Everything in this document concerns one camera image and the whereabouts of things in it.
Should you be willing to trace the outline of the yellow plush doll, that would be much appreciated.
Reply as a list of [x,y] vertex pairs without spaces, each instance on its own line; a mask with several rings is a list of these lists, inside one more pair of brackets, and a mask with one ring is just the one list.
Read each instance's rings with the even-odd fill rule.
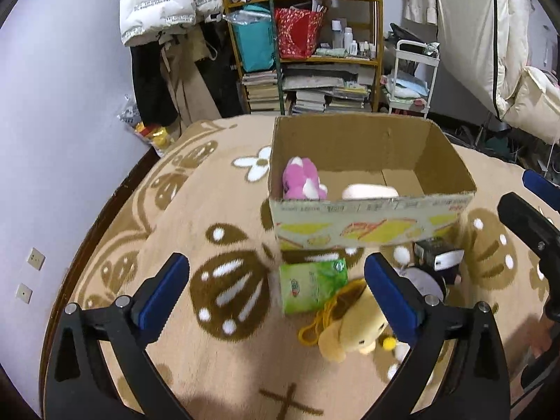
[[364,278],[342,287],[308,326],[298,332],[299,342],[317,346],[321,356],[342,363],[349,353],[371,354],[388,321]]

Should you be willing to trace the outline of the pink swirl snail plush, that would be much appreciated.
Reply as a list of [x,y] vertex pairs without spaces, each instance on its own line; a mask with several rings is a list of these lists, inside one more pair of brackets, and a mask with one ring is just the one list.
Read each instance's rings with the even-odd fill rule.
[[351,184],[342,192],[344,200],[369,200],[398,197],[396,189],[377,184]]

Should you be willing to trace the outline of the pink plush bear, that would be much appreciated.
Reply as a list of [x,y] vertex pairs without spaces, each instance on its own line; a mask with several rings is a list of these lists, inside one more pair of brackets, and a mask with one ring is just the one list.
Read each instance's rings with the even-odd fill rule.
[[326,200],[328,188],[321,183],[315,164],[307,157],[291,158],[283,175],[285,200]]

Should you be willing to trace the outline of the purple-haired plush doll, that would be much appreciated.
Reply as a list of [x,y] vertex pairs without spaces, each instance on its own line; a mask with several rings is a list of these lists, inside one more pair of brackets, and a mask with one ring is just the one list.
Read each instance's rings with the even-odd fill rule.
[[446,284],[438,273],[430,269],[407,267],[398,270],[400,277],[412,282],[423,297],[432,295],[444,301],[447,295]]

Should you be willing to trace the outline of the small black white box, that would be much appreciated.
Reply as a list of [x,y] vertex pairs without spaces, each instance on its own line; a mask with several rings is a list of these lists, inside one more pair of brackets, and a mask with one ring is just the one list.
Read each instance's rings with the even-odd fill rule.
[[464,250],[449,244],[440,237],[417,241],[413,245],[414,254],[422,266],[435,271],[443,271],[458,266],[463,259]]

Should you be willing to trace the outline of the cream bedding pile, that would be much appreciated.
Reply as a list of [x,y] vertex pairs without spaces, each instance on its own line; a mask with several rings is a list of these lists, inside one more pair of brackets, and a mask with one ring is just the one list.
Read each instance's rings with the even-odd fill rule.
[[559,88],[530,64],[531,0],[436,0],[447,70],[495,117],[559,142]]

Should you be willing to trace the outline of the green tissue pack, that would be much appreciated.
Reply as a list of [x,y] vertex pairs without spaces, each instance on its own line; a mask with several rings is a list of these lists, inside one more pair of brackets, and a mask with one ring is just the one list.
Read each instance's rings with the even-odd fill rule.
[[279,270],[283,313],[287,316],[324,307],[348,283],[345,259],[285,264]]

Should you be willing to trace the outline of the open cardboard box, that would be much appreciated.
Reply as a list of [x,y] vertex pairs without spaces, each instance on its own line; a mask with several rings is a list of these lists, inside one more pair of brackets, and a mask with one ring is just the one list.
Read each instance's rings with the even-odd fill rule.
[[[285,200],[291,158],[309,158],[326,200]],[[396,245],[443,236],[476,194],[455,147],[433,121],[387,114],[279,117],[272,133],[268,203],[284,250]],[[398,197],[344,200],[351,184],[392,187]]]

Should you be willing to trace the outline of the beige brown patterned rug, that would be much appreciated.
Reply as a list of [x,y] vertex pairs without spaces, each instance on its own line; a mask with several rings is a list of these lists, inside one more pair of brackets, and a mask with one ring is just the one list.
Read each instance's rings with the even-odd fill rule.
[[[187,419],[367,419],[409,345],[388,323],[372,353],[325,360],[317,346],[298,340],[320,309],[283,313],[280,266],[345,259],[347,285],[364,278],[372,253],[384,255],[397,273],[411,266],[435,270],[417,260],[417,241],[281,249],[268,203],[276,119],[242,116],[189,128],[120,212],[71,302],[107,307],[180,253],[189,261],[189,281],[147,353]],[[435,271],[446,284],[443,303],[472,308],[484,301],[491,308],[507,361],[507,419],[555,419],[559,290],[550,290],[539,258],[500,222],[497,205],[514,192],[558,230],[559,212],[524,187],[525,170],[454,147],[476,194],[447,233],[430,237],[464,250],[458,266]],[[451,353],[446,342],[417,410],[431,404]]]

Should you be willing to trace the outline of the black hanging coat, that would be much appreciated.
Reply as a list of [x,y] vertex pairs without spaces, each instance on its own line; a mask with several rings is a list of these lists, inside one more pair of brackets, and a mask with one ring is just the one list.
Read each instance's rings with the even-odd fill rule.
[[131,47],[130,54],[134,94],[143,124],[172,125],[178,113],[160,70],[159,42]]

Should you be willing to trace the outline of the red gift bag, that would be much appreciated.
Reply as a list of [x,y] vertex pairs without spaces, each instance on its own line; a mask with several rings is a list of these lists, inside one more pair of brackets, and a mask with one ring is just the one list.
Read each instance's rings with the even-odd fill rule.
[[278,8],[274,13],[280,58],[305,60],[317,48],[324,12],[308,9]]

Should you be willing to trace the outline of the stack of books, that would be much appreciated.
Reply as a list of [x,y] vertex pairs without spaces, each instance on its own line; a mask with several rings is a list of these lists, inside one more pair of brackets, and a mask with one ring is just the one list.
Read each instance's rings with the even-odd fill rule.
[[286,93],[278,85],[279,79],[275,70],[245,73],[241,84],[246,93],[249,110],[258,112],[280,112],[286,109]]

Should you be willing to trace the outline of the teal storage bag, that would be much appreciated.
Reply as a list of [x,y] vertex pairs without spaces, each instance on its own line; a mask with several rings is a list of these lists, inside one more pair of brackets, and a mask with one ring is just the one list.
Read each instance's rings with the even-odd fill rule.
[[241,63],[246,72],[274,66],[271,12],[259,5],[245,5],[225,16],[233,29]]

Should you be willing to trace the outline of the wall socket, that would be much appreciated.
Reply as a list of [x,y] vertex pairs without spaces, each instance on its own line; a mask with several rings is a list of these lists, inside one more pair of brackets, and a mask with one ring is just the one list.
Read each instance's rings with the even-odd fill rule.
[[45,260],[46,256],[44,256],[44,254],[35,247],[33,247],[28,253],[27,263],[36,270],[40,270],[43,267]]
[[26,305],[28,305],[30,303],[32,294],[33,291],[28,286],[26,286],[21,282],[17,287],[15,296],[22,302],[25,302]]

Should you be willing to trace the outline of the wall socket upper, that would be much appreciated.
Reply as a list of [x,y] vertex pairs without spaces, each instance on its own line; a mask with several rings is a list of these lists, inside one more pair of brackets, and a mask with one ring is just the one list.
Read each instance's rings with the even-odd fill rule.
[[44,256],[44,254],[35,247],[33,247],[28,253],[27,263],[36,270],[40,270],[43,267],[45,260],[46,256]]

